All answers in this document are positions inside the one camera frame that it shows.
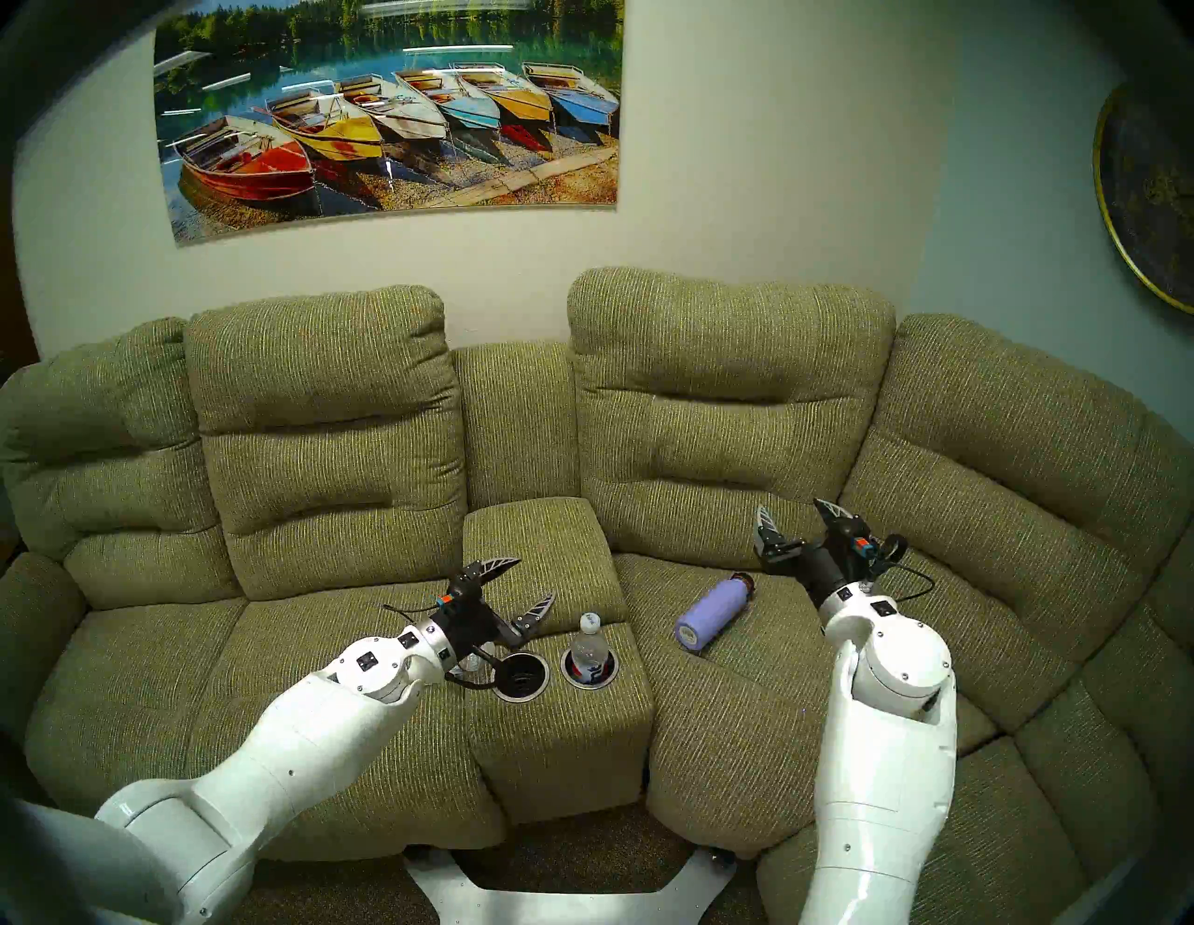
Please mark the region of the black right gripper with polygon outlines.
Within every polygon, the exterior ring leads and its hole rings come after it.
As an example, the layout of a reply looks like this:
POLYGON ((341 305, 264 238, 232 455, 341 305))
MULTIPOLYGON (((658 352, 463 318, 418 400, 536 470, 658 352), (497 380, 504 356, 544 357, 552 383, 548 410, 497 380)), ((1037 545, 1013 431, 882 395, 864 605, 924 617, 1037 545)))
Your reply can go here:
POLYGON ((806 542, 784 537, 770 511, 758 505, 753 545, 763 573, 798 580, 812 605, 820 608, 848 585, 875 576, 882 544, 864 534, 864 523, 841 505, 814 498, 813 506, 824 525, 821 539, 806 542))

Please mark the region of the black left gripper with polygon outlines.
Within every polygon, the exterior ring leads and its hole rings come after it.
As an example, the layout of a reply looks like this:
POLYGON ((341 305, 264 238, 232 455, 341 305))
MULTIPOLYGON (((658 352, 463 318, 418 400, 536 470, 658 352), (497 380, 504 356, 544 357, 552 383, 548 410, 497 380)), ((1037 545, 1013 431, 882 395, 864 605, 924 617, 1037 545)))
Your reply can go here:
POLYGON ((500 642, 509 650, 519 650, 540 630, 556 602, 555 592, 547 592, 512 624, 503 619, 484 599, 484 587, 521 565, 517 556, 497 556, 469 563, 469 574, 449 579, 439 596, 432 622, 441 641, 453 652, 448 665, 457 665, 486 642, 500 642))

